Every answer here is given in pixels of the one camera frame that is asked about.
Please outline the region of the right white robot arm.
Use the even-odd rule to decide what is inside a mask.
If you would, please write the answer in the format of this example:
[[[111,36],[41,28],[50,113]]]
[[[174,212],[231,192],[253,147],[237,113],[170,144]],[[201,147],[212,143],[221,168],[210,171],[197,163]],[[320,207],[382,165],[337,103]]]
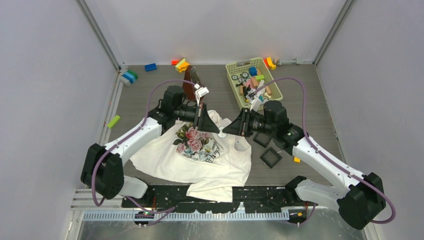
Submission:
[[[297,176],[285,185],[285,198],[291,205],[312,202],[339,213],[352,228],[362,230],[387,205],[382,179],[371,172],[364,174],[321,147],[301,127],[290,122],[281,102],[265,103],[264,113],[243,108],[237,118],[222,131],[249,137],[265,134],[289,155],[308,164],[331,185],[326,186]]]

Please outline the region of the round white brooch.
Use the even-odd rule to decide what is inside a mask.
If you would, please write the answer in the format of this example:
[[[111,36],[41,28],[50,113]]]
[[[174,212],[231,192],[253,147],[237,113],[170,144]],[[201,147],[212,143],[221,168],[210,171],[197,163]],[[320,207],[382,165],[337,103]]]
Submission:
[[[228,134],[227,133],[225,133],[225,132],[223,132],[223,130],[224,130],[224,126],[220,126],[218,129],[219,129],[219,133],[217,134],[217,136],[219,137],[219,138],[226,138],[227,136],[228,136]]]

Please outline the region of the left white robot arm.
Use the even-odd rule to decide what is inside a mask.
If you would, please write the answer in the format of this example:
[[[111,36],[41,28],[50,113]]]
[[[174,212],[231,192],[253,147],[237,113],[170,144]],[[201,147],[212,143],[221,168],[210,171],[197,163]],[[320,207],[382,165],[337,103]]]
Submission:
[[[181,86],[171,85],[158,101],[131,130],[106,145],[94,143],[88,148],[80,180],[107,200],[116,196],[132,197],[141,207],[153,202],[148,184],[136,177],[124,175],[126,162],[150,141],[158,138],[174,126],[177,120],[189,122],[196,130],[207,133],[220,132],[209,117],[204,103],[187,105]]]

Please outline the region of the white floral t-shirt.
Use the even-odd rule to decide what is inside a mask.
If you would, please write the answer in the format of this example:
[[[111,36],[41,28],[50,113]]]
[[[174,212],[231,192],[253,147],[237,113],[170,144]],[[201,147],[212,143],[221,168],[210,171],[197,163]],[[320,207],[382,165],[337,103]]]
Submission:
[[[237,135],[220,138],[176,121],[161,136],[131,158],[133,166],[149,176],[189,184],[193,197],[225,199],[232,187],[243,187],[252,166],[252,146]]]

